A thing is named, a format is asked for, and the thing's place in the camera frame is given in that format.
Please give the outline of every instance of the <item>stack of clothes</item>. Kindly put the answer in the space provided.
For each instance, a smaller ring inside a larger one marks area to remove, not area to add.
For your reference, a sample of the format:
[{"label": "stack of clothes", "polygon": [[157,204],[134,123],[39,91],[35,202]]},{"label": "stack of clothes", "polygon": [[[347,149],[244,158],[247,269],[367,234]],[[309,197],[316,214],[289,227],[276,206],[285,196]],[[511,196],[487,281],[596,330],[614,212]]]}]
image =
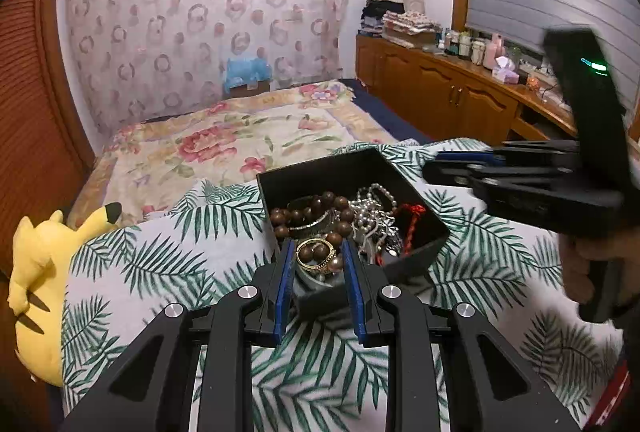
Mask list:
[{"label": "stack of clothes", "polygon": [[358,34],[380,38],[384,30],[382,18],[386,12],[404,13],[404,5],[391,0],[367,0],[360,17]]},{"label": "stack of clothes", "polygon": [[382,22],[382,37],[408,49],[433,45],[436,43],[436,34],[442,33],[439,23],[416,11],[402,14],[387,11]]}]

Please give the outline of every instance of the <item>wooden louvered door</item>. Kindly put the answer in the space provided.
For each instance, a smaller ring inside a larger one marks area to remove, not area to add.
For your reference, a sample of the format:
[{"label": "wooden louvered door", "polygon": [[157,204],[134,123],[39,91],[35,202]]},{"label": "wooden louvered door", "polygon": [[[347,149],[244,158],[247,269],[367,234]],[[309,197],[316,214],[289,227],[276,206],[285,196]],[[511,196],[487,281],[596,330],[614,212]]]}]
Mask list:
[{"label": "wooden louvered door", "polygon": [[12,236],[23,215],[37,224],[69,207],[93,159],[66,84],[55,11],[55,0],[0,3],[0,419],[38,432],[52,430],[46,389],[15,357],[5,301]]}]

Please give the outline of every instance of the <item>yellow plush toy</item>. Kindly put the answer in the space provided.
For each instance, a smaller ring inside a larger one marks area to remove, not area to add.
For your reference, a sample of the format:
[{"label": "yellow plush toy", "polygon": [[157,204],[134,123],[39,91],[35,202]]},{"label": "yellow plush toy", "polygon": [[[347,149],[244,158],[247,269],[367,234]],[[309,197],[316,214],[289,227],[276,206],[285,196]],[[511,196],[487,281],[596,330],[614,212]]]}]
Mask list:
[{"label": "yellow plush toy", "polygon": [[115,229],[121,212],[120,203],[110,203],[74,231],[62,224],[62,212],[55,211],[36,227],[23,217],[15,230],[7,301],[18,317],[16,354],[44,382],[62,386],[60,335],[71,258],[86,241]]}]

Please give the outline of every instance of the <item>open box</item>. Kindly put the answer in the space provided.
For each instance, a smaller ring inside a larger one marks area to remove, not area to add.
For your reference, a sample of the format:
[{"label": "open box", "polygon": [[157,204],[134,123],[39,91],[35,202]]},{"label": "open box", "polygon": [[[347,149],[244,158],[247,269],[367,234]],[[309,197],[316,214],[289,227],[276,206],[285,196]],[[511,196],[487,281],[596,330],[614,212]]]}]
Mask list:
[{"label": "open box", "polygon": [[[320,195],[325,191],[352,200],[356,198],[359,188],[368,188],[373,183],[385,187],[395,197],[398,206],[404,203],[424,206],[426,212],[416,224],[412,251],[401,260],[383,266],[389,282],[399,283],[409,277],[423,275],[449,238],[447,226],[431,211],[402,174],[374,148],[278,168],[258,174],[257,180],[267,214],[273,208],[286,207],[293,199]],[[411,216],[406,211],[402,211],[396,218],[396,225],[403,238],[410,221]],[[301,281],[300,275],[296,267],[294,303],[303,319],[330,313],[347,305],[344,282],[338,282],[332,287],[311,288],[308,283]]]}]

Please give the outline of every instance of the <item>metal bolt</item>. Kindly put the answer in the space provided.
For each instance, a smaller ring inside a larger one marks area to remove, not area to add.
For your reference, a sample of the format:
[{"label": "metal bolt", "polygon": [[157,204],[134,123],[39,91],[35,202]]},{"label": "metal bolt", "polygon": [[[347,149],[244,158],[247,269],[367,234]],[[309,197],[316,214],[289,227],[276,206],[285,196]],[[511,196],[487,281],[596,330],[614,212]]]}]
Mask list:
[{"label": "metal bolt", "polygon": [[387,298],[398,298],[402,294],[402,291],[398,286],[389,284],[382,288],[382,294]]},{"label": "metal bolt", "polygon": [[473,307],[471,304],[459,304],[456,307],[456,311],[461,317],[465,317],[465,318],[472,317],[473,315],[476,314],[476,308]]},{"label": "metal bolt", "polygon": [[240,298],[253,298],[258,294],[258,288],[252,285],[242,286],[238,290]]},{"label": "metal bolt", "polygon": [[179,317],[183,311],[184,309],[181,304],[169,304],[164,308],[164,314],[169,318]]}]

